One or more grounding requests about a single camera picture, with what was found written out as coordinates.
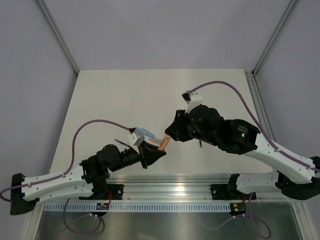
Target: blue object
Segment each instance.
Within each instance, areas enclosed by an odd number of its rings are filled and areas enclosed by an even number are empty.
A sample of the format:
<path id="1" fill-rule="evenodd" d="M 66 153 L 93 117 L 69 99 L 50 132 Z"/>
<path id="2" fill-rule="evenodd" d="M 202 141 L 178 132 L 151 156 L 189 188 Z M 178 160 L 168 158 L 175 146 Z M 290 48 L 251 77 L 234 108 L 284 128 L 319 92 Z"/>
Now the blue object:
<path id="1" fill-rule="evenodd" d="M 144 128 L 137 127 L 136 129 L 140 130 L 144 135 L 146 135 L 147 137 L 149 137 L 151 139 L 154 139 L 156 137 L 154 134 L 152 134 L 148 130 L 145 130 Z"/>

